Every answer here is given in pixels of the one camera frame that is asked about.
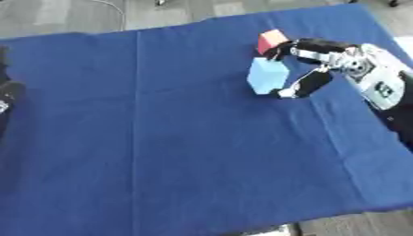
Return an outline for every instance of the cube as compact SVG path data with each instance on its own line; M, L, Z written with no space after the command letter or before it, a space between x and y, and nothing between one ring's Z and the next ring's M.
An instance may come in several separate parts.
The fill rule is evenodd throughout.
M274 48L289 39L278 29L273 29L260 34L258 38L258 52L264 54L268 49Z
M273 89L283 89L289 70L281 62L254 58L248 75L248 83L256 94L269 94Z

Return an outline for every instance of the red cube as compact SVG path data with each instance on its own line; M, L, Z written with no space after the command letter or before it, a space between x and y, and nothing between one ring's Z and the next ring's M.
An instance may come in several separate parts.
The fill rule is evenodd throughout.
M258 52L264 54L268 49L274 48L284 41L287 37L278 29L273 29L260 34L258 38Z

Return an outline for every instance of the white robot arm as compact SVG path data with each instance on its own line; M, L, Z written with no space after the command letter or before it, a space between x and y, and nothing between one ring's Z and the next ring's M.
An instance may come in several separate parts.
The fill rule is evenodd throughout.
M289 54L297 56L300 61L321 66L298 79L291 87L274 90L279 98L309 96L331 81L330 70L343 73L360 95L379 111L405 102L408 99L407 86L413 86L412 70L386 50L372 44L302 39L282 43L265 52L268 59L276 60Z

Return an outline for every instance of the floor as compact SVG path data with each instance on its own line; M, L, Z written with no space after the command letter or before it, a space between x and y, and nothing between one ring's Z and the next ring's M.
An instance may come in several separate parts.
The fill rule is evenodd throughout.
M341 4L345 0L168 0L154 7L154 0L0 0L0 38L68 31L110 32L179 25L205 18L267 10ZM385 0L360 0L413 58L413 1L400 0L389 8ZM411 236L410 210L324 218L302 222L306 235Z

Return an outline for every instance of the blue tablecloth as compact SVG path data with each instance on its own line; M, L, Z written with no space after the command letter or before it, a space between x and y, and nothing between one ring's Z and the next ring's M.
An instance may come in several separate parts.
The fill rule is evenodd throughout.
M28 93L0 148L2 236L197 236L409 206L413 158L340 76L255 96L259 33L407 55L361 6L4 41ZM310 66L290 58L289 82Z

